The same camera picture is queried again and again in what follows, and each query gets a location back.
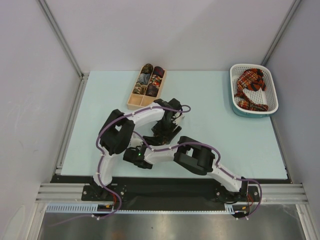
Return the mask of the brown floral tie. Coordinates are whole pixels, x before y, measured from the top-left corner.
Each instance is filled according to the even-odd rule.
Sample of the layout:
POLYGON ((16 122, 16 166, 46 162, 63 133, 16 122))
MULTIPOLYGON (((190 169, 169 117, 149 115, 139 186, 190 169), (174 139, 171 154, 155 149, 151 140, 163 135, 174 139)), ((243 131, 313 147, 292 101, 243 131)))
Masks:
POLYGON ((166 144, 170 143, 169 135, 166 134, 165 132, 159 132, 159 133, 155 134, 154 139, 155 139, 155 143, 158 146, 166 145, 166 144))

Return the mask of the wooden compartment box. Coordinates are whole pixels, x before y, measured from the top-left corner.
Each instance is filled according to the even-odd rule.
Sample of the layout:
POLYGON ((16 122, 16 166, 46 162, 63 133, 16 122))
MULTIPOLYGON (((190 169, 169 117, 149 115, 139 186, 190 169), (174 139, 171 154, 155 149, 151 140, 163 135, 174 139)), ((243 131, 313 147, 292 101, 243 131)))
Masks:
POLYGON ((142 107, 146 107, 147 105, 151 104, 154 100, 157 100, 157 99, 160 98, 162 90, 163 90, 163 87, 165 85, 166 76, 167 76, 167 70, 166 69, 164 69, 164 70, 165 70, 165 73, 163 75, 162 82, 161 82, 157 97, 147 96, 146 92, 145 92, 144 95, 133 94, 133 89, 134 89, 134 87, 133 87, 133 89, 132 89, 132 91, 130 93, 130 96, 128 98, 127 104, 126 104, 127 108, 129 110, 137 110, 137 109, 140 109, 142 107))

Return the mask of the red plaid tie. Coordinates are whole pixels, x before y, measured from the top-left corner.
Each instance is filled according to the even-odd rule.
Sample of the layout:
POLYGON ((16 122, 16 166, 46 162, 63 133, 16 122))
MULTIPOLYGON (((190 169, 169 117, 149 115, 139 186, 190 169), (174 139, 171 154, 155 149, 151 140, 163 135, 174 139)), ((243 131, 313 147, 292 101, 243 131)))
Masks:
POLYGON ((236 82, 237 92, 234 97, 241 98, 238 102, 238 106, 244 110, 255 112, 267 112, 269 107, 266 104, 254 103, 245 93, 244 89, 248 89, 248 86, 257 79, 258 76, 264 77, 263 71, 258 68, 247 69, 238 78, 236 82))

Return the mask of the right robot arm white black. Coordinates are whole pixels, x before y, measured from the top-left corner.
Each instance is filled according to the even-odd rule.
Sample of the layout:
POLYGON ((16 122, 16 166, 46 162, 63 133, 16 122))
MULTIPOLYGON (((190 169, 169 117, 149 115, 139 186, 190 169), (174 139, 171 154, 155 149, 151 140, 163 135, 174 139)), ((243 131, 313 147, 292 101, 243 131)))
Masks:
POLYGON ((227 195, 227 202, 233 203, 246 199, 249 194, 248 183, 243 177, 228 172, 220 165, 221 155, 208 144, 190 137, 180 137, 176 145, 153 146, 143 143, 128 147, 123 160, 141 169, 152 169, 153 165, 174 162, 198 176, 209 176, 225 189, 219 195, 227 195))

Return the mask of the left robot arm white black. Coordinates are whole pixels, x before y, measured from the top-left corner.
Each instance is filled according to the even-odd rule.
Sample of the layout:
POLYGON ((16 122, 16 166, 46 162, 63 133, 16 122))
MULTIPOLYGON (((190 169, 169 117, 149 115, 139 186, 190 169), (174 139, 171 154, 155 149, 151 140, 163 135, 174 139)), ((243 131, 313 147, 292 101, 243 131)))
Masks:
POLYGON ((172 162, 178 147, 171 146, 170 142, 182 129, 179 120, 183 113, 183 105, 175 98, 170 101, 159 98, 130 113, 113 110, 95 142, 101 157, 90 182, 94 200, 120 198, 108 186, 112 182, 112 171, 119 155, 142 169, 172 162))

